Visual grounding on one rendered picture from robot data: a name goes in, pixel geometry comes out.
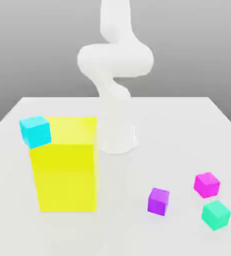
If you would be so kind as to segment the small magenta cube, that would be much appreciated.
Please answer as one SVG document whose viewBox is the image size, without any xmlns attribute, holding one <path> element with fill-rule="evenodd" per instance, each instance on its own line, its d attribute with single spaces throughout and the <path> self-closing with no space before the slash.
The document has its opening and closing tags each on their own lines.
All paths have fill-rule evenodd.
<svg viewBox="0 0 231 256">
<path fill-rule="evenodd" d="M 220 181 L 211 173 L 201 173 L 195 176 L 194 190 L 203 198 L 214 197 L 220 189 Z"/>
</svg>

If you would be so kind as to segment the small cyan cube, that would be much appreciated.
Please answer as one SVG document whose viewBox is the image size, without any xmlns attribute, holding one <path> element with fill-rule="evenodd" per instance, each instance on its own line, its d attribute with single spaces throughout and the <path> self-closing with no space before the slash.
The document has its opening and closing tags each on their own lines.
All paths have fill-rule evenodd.
<svg viewBox="0 0 231 256">
<path fill-rule="evenodd" d="M 19 121 L 21 136 L 29 149 L 52 142 L 50 123 L 43 116 L 33 116 Z"/>
</svg>

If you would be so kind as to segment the small green cube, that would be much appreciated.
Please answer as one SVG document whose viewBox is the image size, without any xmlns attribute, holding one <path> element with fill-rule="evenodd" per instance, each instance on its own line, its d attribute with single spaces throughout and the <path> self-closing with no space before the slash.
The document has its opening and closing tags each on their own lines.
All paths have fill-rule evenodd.
<svg viewBox="0 0 231 256">
<path fill-rule="evenodd" d="M 219 200 L 211 201 L 203 206 L 201 219 L 216 231 L 228 225 L 231 211 Z"/>
</svg>

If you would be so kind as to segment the small purple cube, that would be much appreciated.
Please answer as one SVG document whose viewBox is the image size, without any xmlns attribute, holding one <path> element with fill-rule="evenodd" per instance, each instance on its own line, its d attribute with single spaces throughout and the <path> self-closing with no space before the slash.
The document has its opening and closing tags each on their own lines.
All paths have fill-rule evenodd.
<svg viewBox="0 0 231 256">
<path fill-rule="evenodd" d="M 169 196 L 169 191 L 154 187 L 148 197 L 147 211 L 156 215 L 165 216 Z"/>
</svg>

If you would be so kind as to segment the large yellow box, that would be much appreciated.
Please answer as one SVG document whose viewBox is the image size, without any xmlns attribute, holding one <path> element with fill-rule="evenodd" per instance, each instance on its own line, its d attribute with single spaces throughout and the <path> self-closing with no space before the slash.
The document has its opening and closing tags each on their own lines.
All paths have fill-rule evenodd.
<svg viewBox="0 0 231 256">
<path fill-rule="evenodd" d="M 29 151 L 41 212 L 95 212 L 99 190 L 96 117 L 48 117 L 51 143 Z"/>
</svg>

